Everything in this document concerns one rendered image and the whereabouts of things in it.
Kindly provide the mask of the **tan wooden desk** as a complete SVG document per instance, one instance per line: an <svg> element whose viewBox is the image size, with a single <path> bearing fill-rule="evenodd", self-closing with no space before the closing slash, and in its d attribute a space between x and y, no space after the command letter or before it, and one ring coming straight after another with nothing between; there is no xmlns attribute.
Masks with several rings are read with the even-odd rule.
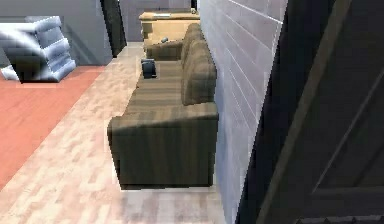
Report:
<svg viewBox="0 0 384 224"><path fill-rule="evenodd" d="M199 23L200 16L191 12L143 12L139 16L141 34L145 46L158 44L162 39L180 40L185 36L188 26Z"/></svg>

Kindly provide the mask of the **dark doorway door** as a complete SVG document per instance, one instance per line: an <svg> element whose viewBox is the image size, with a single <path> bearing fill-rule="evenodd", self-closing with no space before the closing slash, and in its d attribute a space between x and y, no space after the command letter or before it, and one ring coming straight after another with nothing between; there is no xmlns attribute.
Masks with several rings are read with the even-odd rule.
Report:
<svg viewBox="0 0 384 224"><path fill-rule="evenodd" d="M100 0L112 56L116 58L126 46L119 0Z"/></svg>

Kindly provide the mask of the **brown striped sofa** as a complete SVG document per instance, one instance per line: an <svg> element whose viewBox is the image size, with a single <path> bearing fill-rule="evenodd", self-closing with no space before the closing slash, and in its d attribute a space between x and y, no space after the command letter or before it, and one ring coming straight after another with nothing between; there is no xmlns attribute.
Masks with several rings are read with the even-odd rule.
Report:
<svg viewBox="0 0 384 224"><path fill-rule="evenodd" d="M198 23L177 41L149 45L156 77L142 74L107 136L123 190L213 184L219 114L217 70Z"/></svg>

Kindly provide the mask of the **dark room door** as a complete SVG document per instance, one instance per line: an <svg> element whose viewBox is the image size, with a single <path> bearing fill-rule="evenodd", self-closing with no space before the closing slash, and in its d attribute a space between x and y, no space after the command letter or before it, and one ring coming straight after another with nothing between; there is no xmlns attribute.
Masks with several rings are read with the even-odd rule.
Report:
<svg viewBox="0 0 384 224"><path fill-rule="evenodd" d="M289 0L235 224L384 224L384 0Z"/></svg>

